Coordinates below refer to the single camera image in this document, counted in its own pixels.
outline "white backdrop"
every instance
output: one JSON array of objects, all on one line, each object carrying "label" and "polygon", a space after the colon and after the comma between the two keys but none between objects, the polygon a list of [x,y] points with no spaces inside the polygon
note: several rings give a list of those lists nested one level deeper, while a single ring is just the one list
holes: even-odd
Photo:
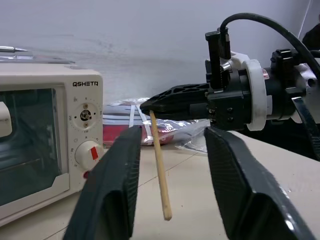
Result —
[{"label": "white backdrop", "polygon": [[[270,17],[294,34],[307,0],[10,0],[0,8],[0,45],[76,61],[103,75],[104,102],[148,97],[172,86],[205,82],[205,33],[229,15]],[[259,23],[231,23],[233,51],[270,65],[289,47]]]}]

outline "chopstick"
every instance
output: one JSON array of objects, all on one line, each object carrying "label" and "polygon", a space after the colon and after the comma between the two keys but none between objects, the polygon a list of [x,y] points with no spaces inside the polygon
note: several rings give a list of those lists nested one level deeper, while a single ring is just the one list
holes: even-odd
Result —
[{"label": "chopstick", "polygon": [[156,168],[158,171],[158,178],[159,178],[162,212],[163,212],[164,220],[170,221],[170,219],[172,218],[172,211],[171,211],[171,206],[169,201],[164,158],[163,158],[162,150],[160,147],[157,120],[153,111],[150,111],[150,118],[151,118],[151,126],[152,126],[152,133],[153,133],[153,145],[154,145],[154,151],[155,151]]}]

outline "toaster oven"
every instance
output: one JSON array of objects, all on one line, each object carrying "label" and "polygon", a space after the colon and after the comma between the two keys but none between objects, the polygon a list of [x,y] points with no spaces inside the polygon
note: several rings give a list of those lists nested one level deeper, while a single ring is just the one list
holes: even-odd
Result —
[{"label": "toaster oven", "polygon": [[102,108],[93,70],[0,60],[0,226],[82,189],[104,152]]}]

